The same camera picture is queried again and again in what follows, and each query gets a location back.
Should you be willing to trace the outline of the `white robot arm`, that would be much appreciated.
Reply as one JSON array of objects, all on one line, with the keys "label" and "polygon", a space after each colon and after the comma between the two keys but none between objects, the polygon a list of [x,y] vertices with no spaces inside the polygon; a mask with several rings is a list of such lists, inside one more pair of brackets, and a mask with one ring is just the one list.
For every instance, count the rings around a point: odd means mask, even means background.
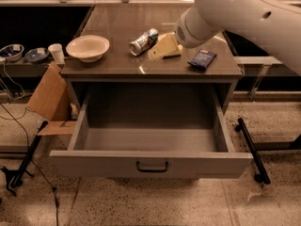
[{"label": "white robot arm", "polygon": [[194,0],[175,23],[172,39],[195,48],[224,30],[301,74],[301,8],[278,0]]}]

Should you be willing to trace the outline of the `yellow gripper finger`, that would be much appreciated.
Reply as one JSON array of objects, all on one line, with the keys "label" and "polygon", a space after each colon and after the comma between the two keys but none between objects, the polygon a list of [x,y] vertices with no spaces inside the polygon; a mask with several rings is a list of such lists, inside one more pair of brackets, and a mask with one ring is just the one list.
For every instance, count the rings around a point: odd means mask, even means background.
[{"label": "yellow gripper finger", "polygon": [[157,43],[148,51],[150,60],[158,60],[163,57],[177,56],[180,53],[178,42],[174,33],[162,35]]}]

